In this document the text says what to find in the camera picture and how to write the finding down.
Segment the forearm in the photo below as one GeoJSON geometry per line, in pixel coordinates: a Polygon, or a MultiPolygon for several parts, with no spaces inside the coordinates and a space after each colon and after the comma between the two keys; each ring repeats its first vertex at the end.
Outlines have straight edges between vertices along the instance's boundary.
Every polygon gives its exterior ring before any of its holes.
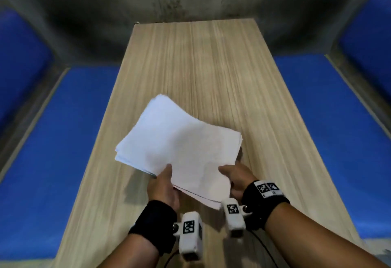
{"type": "Polygon", "coordinates": [[[128,235],[98,268],[154,268],[159,260],[156,247],[138,234],[128,235]]]}
{"type": "Polygon", "coordinates": [[[386,268],[377,258],[287,203],[270,214],[265,230],[294,268],[386,268]]]}

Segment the white sensor device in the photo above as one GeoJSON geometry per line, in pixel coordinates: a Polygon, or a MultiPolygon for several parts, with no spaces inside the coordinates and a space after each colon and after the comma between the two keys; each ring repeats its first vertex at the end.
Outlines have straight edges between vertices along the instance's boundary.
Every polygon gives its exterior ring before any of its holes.
{"type": "Polygon", "coordinates": [[[181,223],[175,223],[174,236],[179,238],[179,253],[187,262],[202,259],[203,224],[201,216],[196,211],[187,212],[182,216],[181,223]]]}
{"type": "Polygon", "coordinates": [[[246,229],[244,218],[252,213],[245,212],[235,198],[227,198],[221,202],[226,218],[226,231],[229,237],[241,238],[243,230],[246,229]]]}

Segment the wooden table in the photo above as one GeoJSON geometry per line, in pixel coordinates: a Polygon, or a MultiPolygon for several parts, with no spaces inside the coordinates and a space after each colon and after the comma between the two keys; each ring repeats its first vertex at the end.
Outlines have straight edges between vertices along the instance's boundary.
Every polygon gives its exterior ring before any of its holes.
{"type": "MultiPolygon", "coordinates": [[[[275,181],[292,205],[361,245],[254,20],[137,24],[54,267],[95,268],[143,210],[150,177],[116,162],[114,149],[160,93],[202,121],[240,131],[242,160],[259,178],[275,181]]],[[[182,213],[199,211],[206,224],[203,264],[191,267],[273,267],[251,234],[243,242],[226,239],[222,213],[189,197],[181,204],[182,213]]],[[[169,267],[182,266],[188,264],[176,257],[169,267]]]]}

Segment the white paper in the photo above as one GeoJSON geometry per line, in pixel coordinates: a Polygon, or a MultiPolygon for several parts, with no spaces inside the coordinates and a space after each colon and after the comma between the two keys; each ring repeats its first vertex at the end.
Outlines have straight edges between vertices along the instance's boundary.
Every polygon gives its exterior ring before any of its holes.
{"type": "Polygon", "coordinates": [[[239,132],[199,121],[159,95],[117,145],[115,159],[152,175],[171,163],[174,186],[217,208],[230,193],[218,166],[235,164],[241,143],[239,132]]]}

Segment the concrete wall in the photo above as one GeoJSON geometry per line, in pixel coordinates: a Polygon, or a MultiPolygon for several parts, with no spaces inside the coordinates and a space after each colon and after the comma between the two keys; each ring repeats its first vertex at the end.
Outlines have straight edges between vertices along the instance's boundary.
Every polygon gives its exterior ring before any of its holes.
{"type": "Polygon", "coordinates": [[[326,53],[365,0],[8,0],[66,62],[120,60],[134,22],[255,17],[272,53],[326,53]]]}

